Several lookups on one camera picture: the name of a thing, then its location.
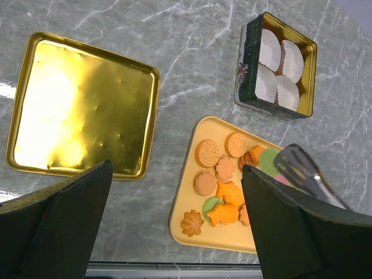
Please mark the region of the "metal serving tongs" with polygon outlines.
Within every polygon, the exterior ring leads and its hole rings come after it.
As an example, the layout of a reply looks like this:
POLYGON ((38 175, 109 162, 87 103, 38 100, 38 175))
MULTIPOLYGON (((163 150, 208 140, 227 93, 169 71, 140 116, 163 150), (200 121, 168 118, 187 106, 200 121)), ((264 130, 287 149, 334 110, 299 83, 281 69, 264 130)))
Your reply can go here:
POLYGON ((290 144, 274 158, 276 169, 295 187, 328 204, 350 207, 331 189, 310 155, 299 145, 290 144))

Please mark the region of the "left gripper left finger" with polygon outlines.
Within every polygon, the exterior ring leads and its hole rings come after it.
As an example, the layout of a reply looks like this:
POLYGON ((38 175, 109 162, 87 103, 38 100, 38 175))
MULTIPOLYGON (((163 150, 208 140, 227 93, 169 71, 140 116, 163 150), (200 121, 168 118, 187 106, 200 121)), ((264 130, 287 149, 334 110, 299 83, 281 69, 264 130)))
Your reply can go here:
POLYGON ((1 203, 1 278, 84 278, 112 183, 104 160, 1 203))

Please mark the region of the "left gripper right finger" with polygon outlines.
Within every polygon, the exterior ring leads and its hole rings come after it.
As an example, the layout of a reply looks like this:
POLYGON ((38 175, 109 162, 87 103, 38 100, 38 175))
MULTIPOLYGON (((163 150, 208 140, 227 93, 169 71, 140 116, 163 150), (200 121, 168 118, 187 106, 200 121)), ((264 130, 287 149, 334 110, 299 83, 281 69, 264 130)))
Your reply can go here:
POLYGON ((371 216, 322 202, 251 165, 241 182, 264 278, 371 278, 371 216))

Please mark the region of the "orange fish cookie top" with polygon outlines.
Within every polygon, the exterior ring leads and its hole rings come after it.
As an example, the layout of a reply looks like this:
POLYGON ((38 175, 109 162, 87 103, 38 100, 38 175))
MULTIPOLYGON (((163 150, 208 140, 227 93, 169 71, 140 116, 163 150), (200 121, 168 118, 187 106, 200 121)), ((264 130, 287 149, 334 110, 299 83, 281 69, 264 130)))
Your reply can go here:
POLYGON ((260 154, 265 150, 265 148, 261 147, 260 145, 255 145, 253 148, 249 150, 249 154, 251 156, 251 164, 256 166, 259 162, 260 154))

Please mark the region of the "dark green cookie tin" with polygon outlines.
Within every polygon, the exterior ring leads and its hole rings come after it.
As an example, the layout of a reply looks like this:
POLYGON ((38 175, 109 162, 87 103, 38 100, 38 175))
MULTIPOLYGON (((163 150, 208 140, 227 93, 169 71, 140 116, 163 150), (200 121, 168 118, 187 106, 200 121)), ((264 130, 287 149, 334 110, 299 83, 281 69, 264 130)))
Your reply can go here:
POLYGON ((288 119, 313 114, 317 45, 269 12, 242 26, 234 100, 288 119))

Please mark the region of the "gold tin lid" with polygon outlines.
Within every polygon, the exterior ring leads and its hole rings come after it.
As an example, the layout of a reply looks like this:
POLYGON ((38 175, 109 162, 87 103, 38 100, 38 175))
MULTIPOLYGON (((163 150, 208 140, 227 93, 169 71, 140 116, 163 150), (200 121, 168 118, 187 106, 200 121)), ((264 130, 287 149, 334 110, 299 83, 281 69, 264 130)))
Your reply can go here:
POLYGON ((73 176, 104 160, 115 180, 147 172, 160 74, 150 65, 55 34, 30 35, 5 160, 18 171, 73 176))

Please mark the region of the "green round cookie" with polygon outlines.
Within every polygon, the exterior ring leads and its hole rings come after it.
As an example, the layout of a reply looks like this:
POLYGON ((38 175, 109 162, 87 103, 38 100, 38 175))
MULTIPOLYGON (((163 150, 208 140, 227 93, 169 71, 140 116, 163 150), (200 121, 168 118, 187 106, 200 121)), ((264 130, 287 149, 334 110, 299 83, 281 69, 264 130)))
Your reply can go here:
POLYGON ((266 148, 259 156, 259 167, 261 171, 271 177, 280 175, 280 172, 274 165, 275 157, 280 153, 278 148, 266 148))

